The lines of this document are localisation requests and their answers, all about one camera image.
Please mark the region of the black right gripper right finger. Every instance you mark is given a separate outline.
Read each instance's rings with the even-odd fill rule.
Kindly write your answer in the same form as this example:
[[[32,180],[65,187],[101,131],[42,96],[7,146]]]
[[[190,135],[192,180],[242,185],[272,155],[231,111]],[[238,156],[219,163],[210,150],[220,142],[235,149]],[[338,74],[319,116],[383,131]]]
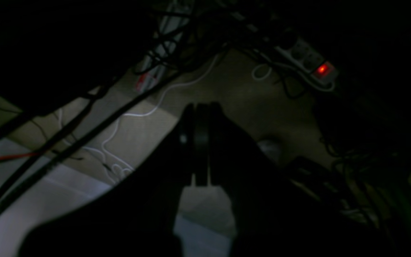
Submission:
[[[220,104],[211,104],[212,179],[230,198],[231,257],[394,257],[380,232],[349,220],[292,184]]]

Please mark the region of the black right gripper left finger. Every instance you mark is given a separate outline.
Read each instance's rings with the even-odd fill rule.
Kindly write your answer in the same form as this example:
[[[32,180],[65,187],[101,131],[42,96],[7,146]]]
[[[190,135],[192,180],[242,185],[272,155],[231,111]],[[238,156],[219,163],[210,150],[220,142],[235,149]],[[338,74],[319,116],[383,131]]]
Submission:
[[[191,182],[187,148],[193,125],[189,104],[136,171],[96,200],[31,230],[20,256],[183,256],[173,227],[181,194]]]

